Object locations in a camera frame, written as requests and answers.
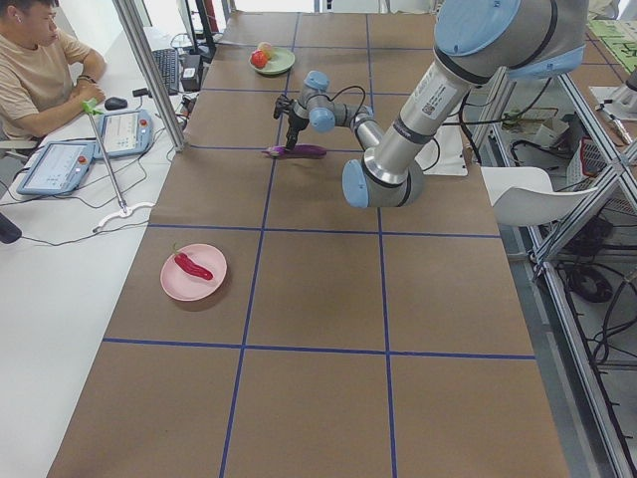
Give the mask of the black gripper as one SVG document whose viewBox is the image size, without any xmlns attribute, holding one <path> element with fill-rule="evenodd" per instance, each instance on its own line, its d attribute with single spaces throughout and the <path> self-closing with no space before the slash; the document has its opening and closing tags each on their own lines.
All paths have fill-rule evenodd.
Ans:
<svg viewBox="0 0 637 478">
<path fill-rule="evenodd" d="M 308 110 L 299 102 L 293 102 L 290 106 L 288 118 L 288 131 L 286 133 L 285 148 L 295 148 L 298 142 L 299 132 L 309 125 Z"/>
</svg>

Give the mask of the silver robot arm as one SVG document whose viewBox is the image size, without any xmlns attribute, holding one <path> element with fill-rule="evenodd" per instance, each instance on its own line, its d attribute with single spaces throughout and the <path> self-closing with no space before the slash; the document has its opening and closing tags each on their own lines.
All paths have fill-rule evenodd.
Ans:
<svg viewBox="0 0 637 478">
<path fill-rule="evenodd" d="M 328 77 L 307 74 L 299 97 L 279 96 L 274 116 L 287 116 L 286 150 L 307 126 L 327 132 L 347 126 L 363 148 L 342 172 L 342 191 L 353 207 L 401 207 L 421 194 L 417 154 L 461 99 L 499 69 L 513 79 L 546 79 L 582 62 L 585 1 L 447 1 L 434 28 L 434 60 L 388 130 L 365 106 L 327 95 Z"/>
</svg>

